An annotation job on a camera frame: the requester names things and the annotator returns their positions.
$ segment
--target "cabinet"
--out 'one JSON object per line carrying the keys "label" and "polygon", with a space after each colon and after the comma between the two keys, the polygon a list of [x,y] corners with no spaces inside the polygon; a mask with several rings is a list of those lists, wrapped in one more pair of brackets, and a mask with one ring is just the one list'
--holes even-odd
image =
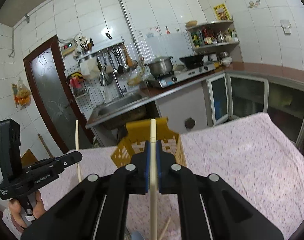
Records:
{"label": "cabinet", "polygon": [[205,100],[200,83],[160,98],[156,103],[159,115],[168,117],[167,125],[174,132],[186,133],[207,127]]}
{"label": "cabinet", "polygon": [[215,126],[229,119],[228,96],[225,74],[215,75],[203,84],[207,104],[207,124]]}
{"label": "cabinet", "polygon": [[296,145],[304,136],[304,87],[269,81],[268,108],[273,123]]}
{"label": "cabinet", "polygon": [[226,76],[232,119],[267,111],[268,81],[266,78],[237,74]]}

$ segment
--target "cabinet door frame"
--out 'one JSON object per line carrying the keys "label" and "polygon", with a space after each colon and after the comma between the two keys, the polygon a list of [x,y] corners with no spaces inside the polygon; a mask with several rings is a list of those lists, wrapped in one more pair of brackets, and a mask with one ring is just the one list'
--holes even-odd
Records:
{"label": "cabinet door frame", "polygon": [[[290,79],[277,78],[277,77],[270,77],[267,80],[270,83],[274,83],[274,84],[281,85],[284,87],[290,87],[290,88],[304,92],[304,84],[298,83],[297,81],[293,81]],[[300,131],[298,133],[296,142],[293,142],[293,141],[291,141],[291,142],[293,142],[295,144],[295,146],[297,148],[299,148],[301,143],[303,142],[303,139],[304,139],[304,117],[303,117],[302,126],[300,127]]]}
{"label": "cabinet door frame", "polygon": [[[225,82],[227,114],[222,116],[220,119],[216,120],[212,82],[216,81],[218,79],[221,79],[221,78],[224,78],[224,82]],[[227,93],[227,84],[226,84],[226,75],[225,75],[225,73],[222,73],[222,74],[217,75],[215,77],[209,78],[209,79],[206,80],[206,83],[207,83],[208,93],[209,93],[210,102],[211,102],[213,126],[216,126],[218,124],[221,124],[221,123],[227,121],[229,119],[229,116],[230,116],[230,108],[229,108],[229,100],[228,100],[229,97],[228,97],[228,93]]]}
{"label": "cabinet door frame", "polygon": [[267,107],[268,107],[268,79],[267,78],[260,78],[255,76],[249,76],[249,75],[241,75],[241,74],[233,74],[233,73],[227,73],[227,91],[228,91],[228,99],[230,102],[230,118],[231,119],[238,119],[239,116],[235,115],[233,113],[233,91],[232,91],[232,81],[231,77],[233,78],[240,78],[240,79],[247,79],[247,80],[253,80],[253,81],[259,81],[264,82],[264,106],[263,106],[263,112],[267,113]]}

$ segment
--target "wooden stick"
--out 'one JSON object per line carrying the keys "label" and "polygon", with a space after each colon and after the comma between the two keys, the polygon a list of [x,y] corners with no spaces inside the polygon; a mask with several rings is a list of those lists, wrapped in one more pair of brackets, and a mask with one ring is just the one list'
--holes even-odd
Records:
{"label": "wooden stick", "polygon": [[150,129],[150,240],[157,240],[156,120]]}
{"label": "wooden stick", "polygon": [[38,137],[39,137],[41,143],[43,144],[43,146],[45,147],[45,149],[46,149],[48,155],[50,156],[50,158],[54,158],[54,156],[53,156],[52,153],[50,152],[48,146],[46,145],[46,143],[44,142],[42,136],[41,136],[39,133],[38,133]]}
{"label": "wooden stick", "polygon": [[[79,120],[75,122],[75,150],[79,151]],[[76,163],[77,178],[79,183],[82,181],[80,164]]]}
{"label": "wooden stick", "polygon": [[170,221],[171,221],[171,217],[168,217],[168,220],[167,220],[167,222],[165,224],[165,227],[163,228],[163,231],[162,231],[161,235],[159,236],[159,240],[162,240],[162,238],[164,237],[165,232],[166,232],[166,230],[168,228],[168,225],[170,224]]}

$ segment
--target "basket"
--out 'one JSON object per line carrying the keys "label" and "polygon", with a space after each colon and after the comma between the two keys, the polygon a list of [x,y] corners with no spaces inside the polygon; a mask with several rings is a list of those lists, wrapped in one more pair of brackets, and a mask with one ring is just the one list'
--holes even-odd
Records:
{"label": "basket", "polygon": [[[134,154],[144,151],[145,141],[150,140],[150,125],[150,119],[126,124],[128,135],[111,155],[118,168],[129,164]],[[172,153],[178,164],[186,166],[180,135],[167,127],[167,118],[156,118],[156,140],[161,140],[164,152]]]}

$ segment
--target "brown door frame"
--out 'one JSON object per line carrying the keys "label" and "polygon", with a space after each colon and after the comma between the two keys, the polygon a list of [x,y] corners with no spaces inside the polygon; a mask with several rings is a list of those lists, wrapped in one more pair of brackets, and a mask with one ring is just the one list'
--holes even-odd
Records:
{"label": "brown door frame", "polygon": [[61,81],[61,85],[63,87],[63,90],[65,92],[65,95],[68,98],[68,101],[70,102],[70,106],[73,110],[73,113],[75,114],[77,120],[79,120],[79,124],[81,125],[82,130],[85,132],[85,135],[87,136],[87,138],[89,139],[89,142],[92,143],[94,134],[92,133],[91,130],[88,130],[85,128],[86,125],[86,118],[85,116],[81,113],[76,100],[72,94],[72,91],[69,87],[69,85],[66,83],[66,77],[64,74],[64,63],[62,60],[62,56],[61,56],[61,51],[60,51],[60,47],[59,47],[59,41],[58,41],[58,36],[55,35],[52,38],[50,38],[49,40],[47,40],[45,43],[41,44],[39,47],[37,47],[34,51],[32,51],[27,57],[25,57],[23,59],[23,63],[25,65],[25,72],[27,74],[27,79],[31,88],[31,92],[34,98],[34,101],[36,103],[36,106],[41,114],[41,117],[47,127],[47,129],[49,130],[51,136],[53,137],[54,141],[57,143],[57,145],[59,146],[60,150],[63,153],[67,153],[69,151],[68,147],[66,146],[66,144],[64,143],[64,141],[62,140],[62,138],[60,137],[59,133],[57,132],[54,124],[51,121],[51,118],[42,102],[41,96],[39,94],[37,85],[35,83],[34,77],[33,77],[33,73],[32,73],[32,69],[31,69],[31,62],[38,57],[41,53],[43,53],[44,51],[46,51],[47,49],[51,48],[52,50],[52,55],[53,55],[53,60],[55,63],[55,67],[56,70],[58,72],[60,81]]}

